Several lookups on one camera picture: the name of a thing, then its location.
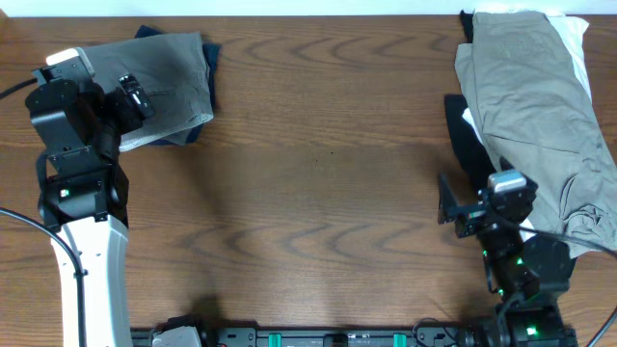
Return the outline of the grey shorts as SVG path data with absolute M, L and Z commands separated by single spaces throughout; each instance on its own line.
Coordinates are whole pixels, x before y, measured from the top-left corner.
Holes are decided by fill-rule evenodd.
M 154 116 L 142 128 L 121 136 L 121 150 L 129 151 L 171 137 L 186 143 L 196 126 L 213 120 L 207 74 L 199 32 L 162 34 L 84 48 L 94 69 L 94 81 L 107 93 L 120 78 L 133 75 L 152 103 Z

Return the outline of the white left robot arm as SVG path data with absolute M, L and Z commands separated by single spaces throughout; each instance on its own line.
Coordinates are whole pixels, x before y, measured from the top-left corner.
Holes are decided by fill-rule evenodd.
M 105 93 L 92 78 L 48 80 L 26 99 L 45 145 L 37 161 L 39 211 L 54 238 L 66 346 L 151 343 L 129 323 L 125 291 L 129 180 L 121 137 L 154 114 L 131 74 Z

